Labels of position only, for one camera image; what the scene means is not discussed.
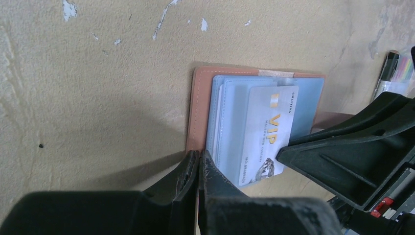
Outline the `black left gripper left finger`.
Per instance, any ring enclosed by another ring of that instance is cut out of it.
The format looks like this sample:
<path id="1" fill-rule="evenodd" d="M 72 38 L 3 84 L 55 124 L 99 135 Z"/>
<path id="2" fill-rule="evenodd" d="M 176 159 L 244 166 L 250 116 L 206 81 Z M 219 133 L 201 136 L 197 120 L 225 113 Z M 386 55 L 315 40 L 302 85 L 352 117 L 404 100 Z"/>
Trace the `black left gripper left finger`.
<path id="1" fill-rule="evenodd" d="M 193 235 L 199 151 L 144 191 L 42 191 L 24 196 L 3 235 Z"/>

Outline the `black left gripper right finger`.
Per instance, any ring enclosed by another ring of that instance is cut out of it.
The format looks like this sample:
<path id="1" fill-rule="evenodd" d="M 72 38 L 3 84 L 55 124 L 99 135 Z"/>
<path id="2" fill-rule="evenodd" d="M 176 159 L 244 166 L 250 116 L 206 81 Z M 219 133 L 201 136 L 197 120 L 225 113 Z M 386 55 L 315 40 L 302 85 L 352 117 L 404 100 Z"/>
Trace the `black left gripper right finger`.
<path id="1" fill-rule="evenodd" d="M 198 225 L 203 235 L 339 235 L 334 210 L 318 198 L 248 197 L 215 166 L 210 153 L 199 163 Z"/>

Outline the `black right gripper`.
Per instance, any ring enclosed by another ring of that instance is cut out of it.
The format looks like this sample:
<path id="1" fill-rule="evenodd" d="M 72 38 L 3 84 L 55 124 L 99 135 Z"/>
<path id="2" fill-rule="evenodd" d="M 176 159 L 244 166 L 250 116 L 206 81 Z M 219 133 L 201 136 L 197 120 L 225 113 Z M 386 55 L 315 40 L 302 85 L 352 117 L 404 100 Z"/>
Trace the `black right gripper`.
<path id="1" fill-rule="evenodd" d="M 344 227 L 414 234 L 415 99 L 383 92 L 356 115 L 318 114 L 312 129 L 277 161 L 335 194 L 329 204 Z"/>

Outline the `pink leather card holder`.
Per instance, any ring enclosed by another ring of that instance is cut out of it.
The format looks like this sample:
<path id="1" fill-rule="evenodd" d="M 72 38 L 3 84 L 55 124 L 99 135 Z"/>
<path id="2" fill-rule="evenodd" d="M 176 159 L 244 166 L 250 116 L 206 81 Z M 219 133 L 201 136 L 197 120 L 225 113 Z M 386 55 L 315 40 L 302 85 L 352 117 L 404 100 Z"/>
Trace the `pink leather card holder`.
<path id="1" fill-rule="evenodd" d="M 319 74 L 202 66 L 193 74 L 187 150 L 206 150 L 230 182 L 238 186 L 249 93 L 253 87 L 298 86 L 290 141 L 307 136 L 317 118 L 325 77 Z M 217 155 L 212 157 L 219 87 L 223 85 Z"/>

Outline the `white VIP credit card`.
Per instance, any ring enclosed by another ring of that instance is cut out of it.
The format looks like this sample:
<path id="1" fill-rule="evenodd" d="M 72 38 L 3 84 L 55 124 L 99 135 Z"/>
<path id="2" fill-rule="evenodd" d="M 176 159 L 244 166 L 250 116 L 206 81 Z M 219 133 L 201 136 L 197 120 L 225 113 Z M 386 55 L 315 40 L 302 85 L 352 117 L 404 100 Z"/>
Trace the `white VIP credit card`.
<path id="1" fill-rule="evenodd" d="M 298 86 L 253 87 L 249 93 L 238 186 L 280 174 L 279 150 L 288 145 Z"/>

